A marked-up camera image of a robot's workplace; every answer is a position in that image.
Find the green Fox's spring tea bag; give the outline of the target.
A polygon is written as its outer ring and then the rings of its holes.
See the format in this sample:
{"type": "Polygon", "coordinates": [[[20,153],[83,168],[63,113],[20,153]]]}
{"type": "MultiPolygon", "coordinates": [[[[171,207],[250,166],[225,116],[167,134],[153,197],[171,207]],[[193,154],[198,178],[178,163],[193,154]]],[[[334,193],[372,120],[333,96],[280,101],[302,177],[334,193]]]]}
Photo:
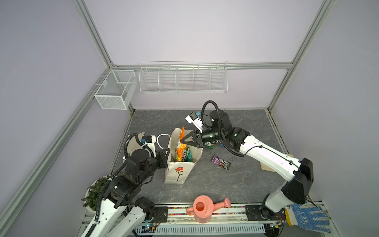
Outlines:
{"type": "Polygon", "coordinates": [[[188,162],[188,163],[192,163],[193,162],[193,160],[192,160],[192,153],[191,153],[191,150],[190,150],[189,147],[187,147],[187,148],[184,149],[182,161],[183,162],[188,162]]]}

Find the white paper gift bag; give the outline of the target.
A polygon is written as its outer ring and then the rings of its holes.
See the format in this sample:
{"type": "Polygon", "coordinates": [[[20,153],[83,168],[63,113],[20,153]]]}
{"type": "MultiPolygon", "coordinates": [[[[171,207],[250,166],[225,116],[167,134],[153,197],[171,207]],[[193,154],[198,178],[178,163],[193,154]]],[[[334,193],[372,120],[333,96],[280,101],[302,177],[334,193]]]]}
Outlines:
{"type": "Polygon", "coordinates": [[[165,171],[165,184],[183,184],[190,172],[201,159],[203,149],[190,145],[185,145],[180,141],[186,135],[190,135],[191,130],[176,128],[169,134],[161,134],[157,137],[160,138],[167,136],[169,138],[168,145],[162,146],[158,142],[160,148],[169,148],[170,155],[167,158],[167,168],[165,171]]]}

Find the brown M&M's packet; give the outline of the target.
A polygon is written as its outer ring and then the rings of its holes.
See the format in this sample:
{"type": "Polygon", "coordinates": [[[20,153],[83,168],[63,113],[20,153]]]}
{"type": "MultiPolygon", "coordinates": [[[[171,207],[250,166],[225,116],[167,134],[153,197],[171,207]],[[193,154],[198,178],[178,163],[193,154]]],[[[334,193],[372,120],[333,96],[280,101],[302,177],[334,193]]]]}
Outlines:
{"type": "Polygon", "coordinates": [[[219,156],[217,156],[216,154],[213,155],[212,159],[211,159],[211,162],[215,165],[218,165],[220,167],[222,167],[223,169],[225,170],[229,170],[229,167],[231,166],[232,163],[220,158],[219,156]]]}

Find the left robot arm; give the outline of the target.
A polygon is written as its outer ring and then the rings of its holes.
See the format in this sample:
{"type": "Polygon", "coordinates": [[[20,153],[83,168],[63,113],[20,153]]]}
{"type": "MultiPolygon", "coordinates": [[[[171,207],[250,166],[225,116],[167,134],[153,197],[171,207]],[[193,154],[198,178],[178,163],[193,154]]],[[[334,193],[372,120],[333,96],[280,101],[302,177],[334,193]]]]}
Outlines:
{"type": "Polygon", "coordinates": [[[154,216],[155,204],[146,197],[135,199],[141,188],[153,179],[158,169],[168,167],[170,148],[156,150],[154,135],[128,136],[124,161],[102,188],[95,215],[82,236],[127,237],[137,226],[154,216]]]}

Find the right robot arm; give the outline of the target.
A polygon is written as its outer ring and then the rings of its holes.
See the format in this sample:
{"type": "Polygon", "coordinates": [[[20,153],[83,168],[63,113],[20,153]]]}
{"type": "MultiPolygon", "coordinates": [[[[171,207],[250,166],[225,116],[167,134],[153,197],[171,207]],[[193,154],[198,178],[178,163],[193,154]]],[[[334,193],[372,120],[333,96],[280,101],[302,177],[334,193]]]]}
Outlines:
{"type": "Polygon", "coordinates": [[[186,121],[196,129],[181,138],[181,143],[203,148],[209,142],[222,144],[238,157],[249,156],[268,166],[284,183],[266,195],[260,207],[264,219],[270,219],[291,204],[305,204],[314,183],[313,162],[307,158],[292,158],[259,141],[250,132],[231,124],[229,115],[208,100],[201,112],[192,112],[186,121]]]}

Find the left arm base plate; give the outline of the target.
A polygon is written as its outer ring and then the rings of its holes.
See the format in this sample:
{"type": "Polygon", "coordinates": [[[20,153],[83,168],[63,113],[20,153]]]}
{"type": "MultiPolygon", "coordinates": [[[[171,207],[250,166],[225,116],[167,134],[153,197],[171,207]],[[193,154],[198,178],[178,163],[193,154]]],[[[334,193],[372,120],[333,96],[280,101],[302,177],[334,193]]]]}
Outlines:
{"type": "Polygon", "coordinates": [[[153,216],[149,220],[145,220],[145,223],[166,223],[168,219],[168,207],[156,206],[153,212],[153,216]]]}

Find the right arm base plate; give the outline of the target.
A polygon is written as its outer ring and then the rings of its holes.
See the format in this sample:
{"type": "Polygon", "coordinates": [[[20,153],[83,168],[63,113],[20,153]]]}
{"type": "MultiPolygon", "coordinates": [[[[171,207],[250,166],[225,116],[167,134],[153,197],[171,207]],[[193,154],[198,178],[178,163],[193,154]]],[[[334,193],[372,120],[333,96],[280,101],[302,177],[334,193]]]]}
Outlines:
{"type": "Polygon", "coordinates": [[[257,204],[246,205],[245,212],[248,221],[284,221],[286,219],[284,209],[274,213],[268,208],[257,204]]]}

